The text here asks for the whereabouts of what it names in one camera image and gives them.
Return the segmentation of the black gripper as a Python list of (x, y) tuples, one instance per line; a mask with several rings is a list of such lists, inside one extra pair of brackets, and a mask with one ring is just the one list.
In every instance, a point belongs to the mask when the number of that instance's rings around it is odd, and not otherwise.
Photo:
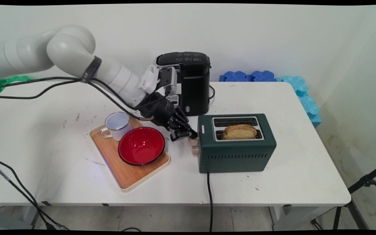
[(189, 125), (189, 120), (183, 110), (168, 101), (159, 92), (154, 92), (150, 95), (145, 95), (143, 100), (136, 105), (136, 109), (140, 114), (149, 118), (157, 126), (162, 126), (170, 131), (170, 138), (172, 141), (179, 140), (184, 137), (196, 139), (197, 132)]

